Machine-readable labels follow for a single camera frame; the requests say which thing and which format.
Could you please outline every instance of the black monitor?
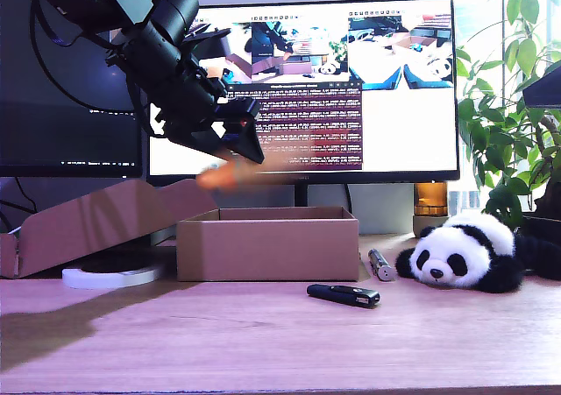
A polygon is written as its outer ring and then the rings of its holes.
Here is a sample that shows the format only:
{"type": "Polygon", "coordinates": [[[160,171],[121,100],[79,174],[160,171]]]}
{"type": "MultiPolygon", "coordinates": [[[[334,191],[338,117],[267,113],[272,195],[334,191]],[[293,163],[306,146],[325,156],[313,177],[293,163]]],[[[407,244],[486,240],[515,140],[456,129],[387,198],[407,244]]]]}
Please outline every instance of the black monitor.
{"type": "MultiPolygon", "coordinates": [[[[41,0],[54,31],[66,40],[80,31],[41,0]]],[[[140,128],[131,113],[124,75],[107,67],[105,50],[79,39],[62,48],[37,25],[40,53],[70,101],[39,67],[30,42],[31,0],[0,0],[0,177],[138,177],[140,128]]]]}
{"type": "MultiPolygon", "coordinates": [[[[314,143],[291,180],[459,178],[452,0],[204,6],[192,30],[226,28],[196,56],[230,98],[259,100],[265,152],[314,143]]],[[[223,162],[151,138],[148,179],[164,185],[223,162]]]]}

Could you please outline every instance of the camera feed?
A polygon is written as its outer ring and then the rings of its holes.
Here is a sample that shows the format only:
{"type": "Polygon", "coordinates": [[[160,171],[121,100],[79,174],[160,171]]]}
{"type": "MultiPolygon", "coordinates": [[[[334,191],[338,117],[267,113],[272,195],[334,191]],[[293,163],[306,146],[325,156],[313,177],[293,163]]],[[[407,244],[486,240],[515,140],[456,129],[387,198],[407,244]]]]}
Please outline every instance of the camera feed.
{"type": "Polygon", "coordinates": [[[349,81],[346,26],[298,18],[252,23],[254,83],[349,81]]]}
{"type": "Polygon", "coordinates": [[[187,39],[189,37],[206,38],[195,47],[193,54],[209,78],[220,78],[224,84],[251,84],[251,23],[193,24],[187,39]]]}
{"type": "Polygon", "coordinates": [[[363,90],[451,88],[451,15],[349,19],[352,80],[363,90]]]}

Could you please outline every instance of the flattened cardboard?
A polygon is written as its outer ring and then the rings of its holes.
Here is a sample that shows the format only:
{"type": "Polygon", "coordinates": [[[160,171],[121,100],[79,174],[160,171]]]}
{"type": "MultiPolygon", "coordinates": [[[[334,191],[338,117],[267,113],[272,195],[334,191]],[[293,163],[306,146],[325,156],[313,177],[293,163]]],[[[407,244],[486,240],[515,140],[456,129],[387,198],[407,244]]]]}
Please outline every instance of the flattened cardboard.
{"type": "Polygon", "coordinates": [[[0,275],[23,278],[216,207],[194,180],[161,189],[127,180],[29,216],[18,238],[0,235],[0,275]]]}

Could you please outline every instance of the orange light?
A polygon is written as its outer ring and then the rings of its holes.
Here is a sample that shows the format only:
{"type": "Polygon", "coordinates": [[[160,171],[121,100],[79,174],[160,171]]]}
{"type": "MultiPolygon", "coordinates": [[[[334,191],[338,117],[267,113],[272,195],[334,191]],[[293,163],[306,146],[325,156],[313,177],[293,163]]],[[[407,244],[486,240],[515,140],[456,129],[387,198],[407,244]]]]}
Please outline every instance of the orange light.
{"type": "Polygon", "coordinates": [[[446,182],[415,183],[415,215],[448,215],[446,182]]]}

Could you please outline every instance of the usb flash drive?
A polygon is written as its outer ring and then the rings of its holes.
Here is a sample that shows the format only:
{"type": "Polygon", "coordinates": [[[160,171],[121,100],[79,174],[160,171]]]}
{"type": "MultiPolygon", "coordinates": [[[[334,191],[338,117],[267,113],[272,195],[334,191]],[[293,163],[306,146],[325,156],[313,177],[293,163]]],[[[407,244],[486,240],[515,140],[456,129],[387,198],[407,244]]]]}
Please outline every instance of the usb flash drive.
{"type": "Polygon", "coordinates": [[[312,284],[308,286],[308,294],[318,299],[358,307],[373,307],[380,301],[380,294],[374,290],[349,286],[312,284]]]}

